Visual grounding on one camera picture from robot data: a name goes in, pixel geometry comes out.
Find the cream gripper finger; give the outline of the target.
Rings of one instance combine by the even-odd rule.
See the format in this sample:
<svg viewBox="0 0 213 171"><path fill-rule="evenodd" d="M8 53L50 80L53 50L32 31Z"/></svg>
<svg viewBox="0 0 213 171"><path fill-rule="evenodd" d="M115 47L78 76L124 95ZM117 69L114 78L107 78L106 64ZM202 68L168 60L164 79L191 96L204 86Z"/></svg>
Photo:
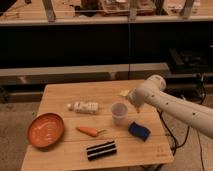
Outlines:
<svg viewBox="0 0 213 171"><path fill-rule="evenodd" d="M122 90L119 95L121 97L127 97L129 92L130 92L130 90Z"/></svg>

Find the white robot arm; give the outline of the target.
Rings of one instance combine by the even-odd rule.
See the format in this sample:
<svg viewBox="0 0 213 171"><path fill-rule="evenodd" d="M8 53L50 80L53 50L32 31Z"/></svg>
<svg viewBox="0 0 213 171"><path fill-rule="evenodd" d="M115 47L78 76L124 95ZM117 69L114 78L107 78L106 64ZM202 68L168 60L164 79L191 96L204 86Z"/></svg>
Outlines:
<svg viewBox="0 0 213 171"><path fill-rule="evenodd" d="M135 88L121 91L120 96L137 111L147 103L213 139L213 109L169 95L164 92L165 88L165 79L152 75Z"/></svg>

